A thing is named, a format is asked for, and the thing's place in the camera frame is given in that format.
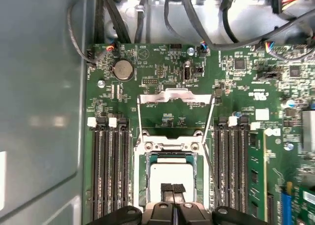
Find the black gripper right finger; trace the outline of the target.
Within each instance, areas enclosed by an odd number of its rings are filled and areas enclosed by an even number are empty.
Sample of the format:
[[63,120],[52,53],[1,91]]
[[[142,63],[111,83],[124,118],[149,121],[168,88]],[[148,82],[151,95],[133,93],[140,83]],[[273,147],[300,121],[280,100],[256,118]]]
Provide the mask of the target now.
[[212,212],[207,212],[199,203],[185,202],[184,185],[174,184],[174,198],[180,197],[180,204],[176,204],[179,212],[180,225],[266,225],[267,223],[236,209],[219,206]]

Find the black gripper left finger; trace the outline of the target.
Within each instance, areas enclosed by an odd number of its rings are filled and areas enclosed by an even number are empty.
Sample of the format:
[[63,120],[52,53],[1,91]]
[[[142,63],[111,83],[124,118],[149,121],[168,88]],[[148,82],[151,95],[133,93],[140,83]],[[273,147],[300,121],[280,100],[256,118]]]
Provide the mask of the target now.
[[125,206],[91,222],[93,225],[171,225],[174,217],[173,203],[166,197],[174,198],[174,188],[171,184],[161,184],[162,201],[147,204],[144,212],[133,206]]

